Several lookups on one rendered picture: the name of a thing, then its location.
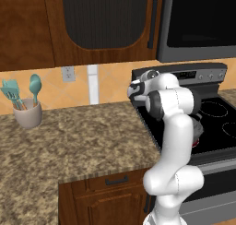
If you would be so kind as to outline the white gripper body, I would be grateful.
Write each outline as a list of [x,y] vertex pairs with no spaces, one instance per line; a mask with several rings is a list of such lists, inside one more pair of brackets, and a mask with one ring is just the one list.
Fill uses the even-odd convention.
[[143,84],[131,84],[127,90],[127,96],[131,101],[144,101],[145,86]]

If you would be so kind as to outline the black and steel stove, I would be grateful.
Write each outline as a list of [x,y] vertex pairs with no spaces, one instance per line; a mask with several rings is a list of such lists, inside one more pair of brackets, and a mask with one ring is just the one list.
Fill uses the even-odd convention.
[[193,147],[190,163],[200,165],[236,159],[236,107],[218,95],[227,66],[222,63],[152,66],[135,69],[132,79],[138,80],[148,70],[174,74],[182,87],[195,90],[202,99],[196,115],[204,128]]

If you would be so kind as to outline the wooden cupboard door glass panel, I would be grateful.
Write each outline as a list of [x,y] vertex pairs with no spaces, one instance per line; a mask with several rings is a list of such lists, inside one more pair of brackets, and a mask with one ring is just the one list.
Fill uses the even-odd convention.
[[148,49],[152,0],[45,0],[57,66],[155,60],[162,0],[153,49]]

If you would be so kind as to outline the wooden drawer front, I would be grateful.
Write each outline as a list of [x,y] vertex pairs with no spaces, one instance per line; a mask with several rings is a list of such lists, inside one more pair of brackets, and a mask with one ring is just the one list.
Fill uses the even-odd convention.
[[107,190],[110,188],[118,188],[120,186],[138,184],[141,181],[142,176],[142,170],[120,172],[88,179],[87,186],[89,191]]

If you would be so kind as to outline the steel microwave oven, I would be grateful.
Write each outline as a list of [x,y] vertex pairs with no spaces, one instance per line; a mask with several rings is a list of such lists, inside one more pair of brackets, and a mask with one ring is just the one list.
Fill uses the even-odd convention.
[[236,57],[236,0],[163,0],[162,63]]

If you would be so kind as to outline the teal spoon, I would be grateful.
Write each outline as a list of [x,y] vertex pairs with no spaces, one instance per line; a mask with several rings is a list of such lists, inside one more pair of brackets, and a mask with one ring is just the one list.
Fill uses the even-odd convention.
[[38,104],[37,96],[41,90],[41,78],[37,74],[33,74],[29,82],[29,90],[33,94],[33,106],[36,106]]

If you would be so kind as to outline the beige utensil pot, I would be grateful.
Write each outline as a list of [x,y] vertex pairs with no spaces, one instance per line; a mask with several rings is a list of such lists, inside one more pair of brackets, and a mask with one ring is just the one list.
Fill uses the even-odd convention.
[[36,106],[33,106],[33,99],[26,98],[22,100],[26,105],[26,110],[17,110],[13,108],[16,121],[20,126],[26,129],[37,127],[41,124],[42,110],[41,103],[38,102]]

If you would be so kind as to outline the wooden base cupboard door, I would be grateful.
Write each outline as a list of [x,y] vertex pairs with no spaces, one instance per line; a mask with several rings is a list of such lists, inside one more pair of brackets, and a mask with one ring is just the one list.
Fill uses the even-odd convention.
[[141,225],[145,200],[137,189],[77,197],[77,224]]

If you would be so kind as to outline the steel oven door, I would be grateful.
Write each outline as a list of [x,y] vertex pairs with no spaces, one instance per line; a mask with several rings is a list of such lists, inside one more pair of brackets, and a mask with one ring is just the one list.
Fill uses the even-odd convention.
[[199,166],[204,187],[189,196],[180,209],[188,225],[211,225],[236,219],[236,159]]

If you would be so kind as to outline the teal slotted turner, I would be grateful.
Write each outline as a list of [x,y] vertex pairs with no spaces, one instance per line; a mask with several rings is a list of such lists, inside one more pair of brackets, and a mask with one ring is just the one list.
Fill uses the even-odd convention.
[[9,87],[2,87],[0,90],[4,93],[4,95],[12,101],[13,106],[15,109],[19,110],[19,96],[18,96],[18,90],[15,88],[9,88]]

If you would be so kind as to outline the teal spatula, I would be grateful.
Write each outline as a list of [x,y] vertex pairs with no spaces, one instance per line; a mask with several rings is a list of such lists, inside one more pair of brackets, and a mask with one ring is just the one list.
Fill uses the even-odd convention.
[[[3,87],[9,87],[9,88],[15,88],[18,90],[18,96],[19,96],[19,88],[18,88],[18,83],[15,79],[12,79],[12,80],[8,80],[8,81],[5,81],[4,79],[2,80],[2,84],[3,84]],[[18,104],[19,104],[19,107],[20,107],[20,111],[21,110],[26,110],[27,107],[25,106],[24,102],[22,101],[22,99],[19,97],[19,101],[18,101]]]

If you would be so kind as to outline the plain wooden cupboard door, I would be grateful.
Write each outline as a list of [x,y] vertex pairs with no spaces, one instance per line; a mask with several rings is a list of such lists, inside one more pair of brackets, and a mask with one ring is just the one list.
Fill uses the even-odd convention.
[[45,0],[0,0],[0,72],[53,66]]

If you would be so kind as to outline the white wall socket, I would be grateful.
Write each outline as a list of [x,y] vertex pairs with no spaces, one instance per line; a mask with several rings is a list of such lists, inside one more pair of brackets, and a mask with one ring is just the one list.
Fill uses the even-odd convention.
[[73,66],[62,66],[61,71],[64,82],[74,82],[76,80],[75,68]]

